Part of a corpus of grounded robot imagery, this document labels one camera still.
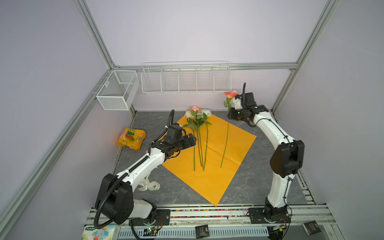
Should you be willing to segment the white fake rose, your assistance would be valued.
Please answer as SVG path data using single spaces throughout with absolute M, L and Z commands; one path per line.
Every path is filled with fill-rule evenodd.
M 205 155 L 204 155 L 204 162 L 203 162 L 203 170 L 206 169 L 207 164 L 207 155 L 208 155 L 208 142 L 209 142 L 209 126 L 211 123 L 209 122 L 209 118 L 212 115 L 212 112 L 209 109 L 202 109 L 201 113 L 203 114 L 204 123 L 206 126 L 206 148 L 205 148 Z

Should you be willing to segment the cream fake rose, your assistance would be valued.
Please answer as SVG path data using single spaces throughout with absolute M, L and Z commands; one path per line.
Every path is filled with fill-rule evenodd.
M 193 131 L 193 135 L 195 135 L 195 129 L 196 128 L 195 128 L 194 120 L 196 117 L 193 115 L 193 113 L 196 114 L 196 112 L 194 110 L 190 110 L 190 111 L 185 112 L 185 117 L 186 117 L 188 123 L 183 125 L 183 128 L 190 128 Z

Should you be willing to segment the orange wrapping paper sheet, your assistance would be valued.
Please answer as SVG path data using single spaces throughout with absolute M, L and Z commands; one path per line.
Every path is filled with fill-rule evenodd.
M 257 137 L 230 123 L 225 112 L 214 111 L 208 121 L 211 124 L 201 128 L 202 152 L 181 151 L 153 172 L 161 187 L 151 200 L 219 205 Z

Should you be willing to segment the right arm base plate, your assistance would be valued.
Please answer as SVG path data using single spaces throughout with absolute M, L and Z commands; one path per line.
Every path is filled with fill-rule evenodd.
M 252 224 L 290 224 L 291 217 L 287 208 L 249 208 L 247 217 Z

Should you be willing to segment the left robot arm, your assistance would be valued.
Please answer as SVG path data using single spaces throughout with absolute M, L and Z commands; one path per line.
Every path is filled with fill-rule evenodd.
M 196 141 L 193 134 L 181 137 L 165 136 L 162 140 L 150 144 L 148 152 L 129 168 L 116 175 L 107 174 L 102 180 L 95 203 L 97 212 L 94 227 L 102 229 L 112 223 L 121 225 L 133 219 L 155 222 L 157 206 L 146 200 L 134 199 L 134 191 L 152 170 L 175 153 L 194 147 Z

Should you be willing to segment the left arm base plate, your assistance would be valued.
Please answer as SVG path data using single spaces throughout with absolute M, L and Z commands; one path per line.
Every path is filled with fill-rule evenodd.
M 133 226 L 168 226 L 170 224 L 171 211 L 170 209 L 156 209 L 155 212 L 145 218 L 132 219 Z

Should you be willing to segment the light pink fake rose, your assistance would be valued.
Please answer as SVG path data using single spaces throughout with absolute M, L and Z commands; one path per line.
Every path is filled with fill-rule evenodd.
M 199 113 L 199 108 L 196 107 L 196 106 L 193 106 L 192 109 L 191 109 L 191 113 L 192 113 L 193 125 L 194 125 L 195 131 L 197 133 L 200 166 L 203 167 L 203 159 L 202 159 L 201 143 L 200 143 L 200 129 L 199 129 L 200 125 L 199 125 L 199 121 L 198 121 L 198 118 L 197 118 L 198 113 Z

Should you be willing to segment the dark pink fake rose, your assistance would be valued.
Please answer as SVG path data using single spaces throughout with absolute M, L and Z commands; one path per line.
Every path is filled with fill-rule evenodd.
M 227 108 L 228 110 L 228 115 L 231 112 L 232 109 L 232 99 L 235 98 L 238 95 L 237 91 L 232 91 L 232 92 L 225 92 L 226 100 L 224 101 L 224 107 Z M 221 161 L 221 168 L 223 167 L 224 164 L 224 159 L 228 147 L 228 141 L 229 141 L 229 124 L 227 124 L 227 134 L 226 134 L 226 142 L 225 142 L 225 148 L 224 148 L 224 153 L 222 156 L 222 161 Z

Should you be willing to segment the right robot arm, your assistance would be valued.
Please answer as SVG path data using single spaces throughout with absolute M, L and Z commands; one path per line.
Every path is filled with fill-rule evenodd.
M 275 149 L 270 159 L 273 171 L 271 190 L 261 216 L 270 223 L 277 221 L 278 217 L 288 217 L 288 193 L 291 182 L 303 166 L 305 144 L 286 133 L 264 106 L 246 106 L 239 100 L 235 100 L 232 105 L 229 119 L 244 121 L 250 127 L 260 128 Z

